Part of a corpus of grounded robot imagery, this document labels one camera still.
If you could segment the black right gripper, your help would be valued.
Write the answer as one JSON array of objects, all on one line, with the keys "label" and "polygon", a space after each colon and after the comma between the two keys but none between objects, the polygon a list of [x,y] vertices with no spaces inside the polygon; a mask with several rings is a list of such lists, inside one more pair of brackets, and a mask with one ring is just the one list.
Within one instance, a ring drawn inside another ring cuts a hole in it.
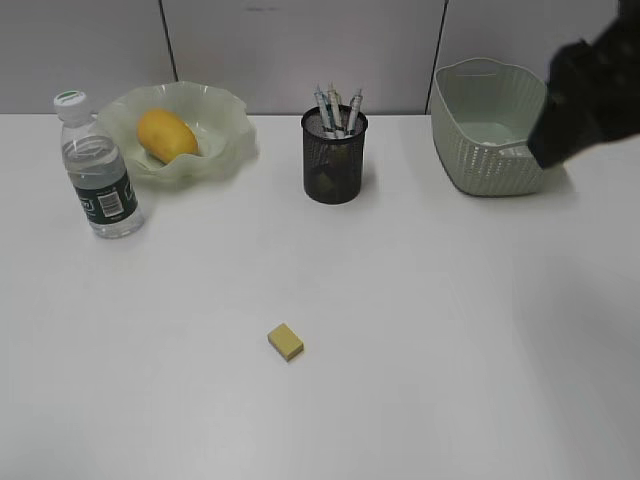
[{"label": "black right gripper", "polygon": [[527,148],[546,170],[593,146],[639,134],[639,3],[591,43],[563,46],[552,58],[547,95]]}]

